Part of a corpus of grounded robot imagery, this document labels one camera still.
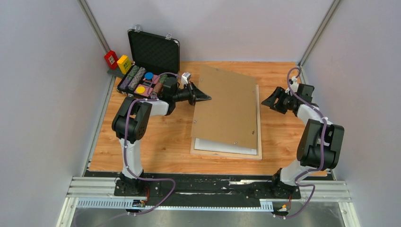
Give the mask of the blue round chip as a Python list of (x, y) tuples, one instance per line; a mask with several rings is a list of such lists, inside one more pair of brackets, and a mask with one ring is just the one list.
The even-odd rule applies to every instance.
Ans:
[(153, 80), (154, 74), (152, 72), (147, 72), (144, 75), (145, 80)]

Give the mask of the yellow round chip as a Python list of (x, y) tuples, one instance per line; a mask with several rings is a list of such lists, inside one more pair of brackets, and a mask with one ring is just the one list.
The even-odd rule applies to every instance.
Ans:
[(144, 94), (146, 92), (146, 88), (143, 86), (137, 86), (137, 88), (135, 89), (135, 93), (137, 94)]

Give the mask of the red toy house block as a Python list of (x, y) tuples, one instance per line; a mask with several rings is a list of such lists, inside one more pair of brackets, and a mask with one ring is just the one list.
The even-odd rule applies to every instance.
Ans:
[(118, 67), (118, 56), (115, 51), (110, 50), (106, 55), (104, 55), (104, 59), (109, 66), (110, 69), (115, 70)]

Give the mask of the brown backing board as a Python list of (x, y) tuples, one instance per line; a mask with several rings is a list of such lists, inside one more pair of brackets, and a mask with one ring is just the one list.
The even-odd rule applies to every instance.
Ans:
[(257, 148), (256, 78), (203, 65), (198, 89), (210, 100), (197, 102), (193, 138)]

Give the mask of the black poker chip case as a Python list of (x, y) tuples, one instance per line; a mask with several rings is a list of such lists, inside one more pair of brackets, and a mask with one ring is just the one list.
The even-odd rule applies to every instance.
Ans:
[[(161, 36), (140, 31), (139, 28), (127, 31), (131, 55), (134, 61), (124, 75), (116, 90), (127, 96), (156, 96), (154, 87), (160, 88), (160, 74), (163, 78), (177, 74), (180, 69), (180, 42), (170, 34)], [(153, 80), (145, 80), (147, 72), (154, 74)], [(137, 86), (146, 88), (144, 94), (135, 93)]]

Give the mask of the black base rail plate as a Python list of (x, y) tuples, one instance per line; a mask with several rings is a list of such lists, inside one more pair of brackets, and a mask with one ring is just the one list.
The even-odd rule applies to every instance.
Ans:
[(300, 199), (299, 188), (289, 188), (270, 175), (209, 175), (144, 173), (144, 180), (119, 175), (115, 196), (143, 197), (146, 205), (179, 207), (257, 207), (261, 199)]

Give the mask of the light wooden picture frame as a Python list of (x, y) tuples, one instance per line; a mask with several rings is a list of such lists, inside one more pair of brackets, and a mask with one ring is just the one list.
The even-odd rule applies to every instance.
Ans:
[(208, 155), (216, 157), (262, 160), (262, 133), (259, 86), (254, 89), (256, 95), (256, 129), (253, 131), (257, 138), (257, 148), (244, 148), (236, 143), (225, 144), (221, 142), (193, 138), (190, 153), (195, 155)]

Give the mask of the black and white photo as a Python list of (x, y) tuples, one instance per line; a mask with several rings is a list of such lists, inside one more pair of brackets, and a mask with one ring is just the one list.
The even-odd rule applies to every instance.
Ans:
[(194, 150), (222, 155), (257, 156), (260, 151), (260, 110), (257, 88), (219, 91), (198, 102), (191, 136)]

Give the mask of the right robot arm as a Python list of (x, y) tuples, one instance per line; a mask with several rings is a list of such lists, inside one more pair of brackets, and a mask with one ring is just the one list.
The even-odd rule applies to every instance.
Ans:
[(339, 162), (345, 129), (333, 124), (312, 102), (314, 86), (299, 84), (296, 90), (276, 87), (262, 105), (286, 114), (292, 111), (305, 129), (296, 151), (296, 159), (287, 167), (280, 168), (272, 177), (270, 192), (275, 197), (293, 194), (299, 182), (312, 172), (334, 169)]

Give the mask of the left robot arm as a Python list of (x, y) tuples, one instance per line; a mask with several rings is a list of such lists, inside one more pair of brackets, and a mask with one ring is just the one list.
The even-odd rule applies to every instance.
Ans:
[(168, 77), (160, 93), (152, 92), (151, 98), (126, 97), (112, 122), (112, 130), (122, 148), (123, 170), (115, 183), (116, 196), (138, 196), (144, 192), (144, 169), (140, 160), (141, 140), (152, 116), (167, 116), (177, 102), (188, 101), (190, 105), (209, 101), (211, 96), (202, 92), (189, 81), (179, 87), (177, 78)]

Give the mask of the yellow toy house block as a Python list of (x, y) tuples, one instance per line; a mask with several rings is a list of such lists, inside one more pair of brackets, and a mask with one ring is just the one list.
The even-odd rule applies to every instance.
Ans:
[(132, 67), (132, 63), (127, 55), (122, 55), (118, 59), (117, 65), (123, 75), (125, 75)]

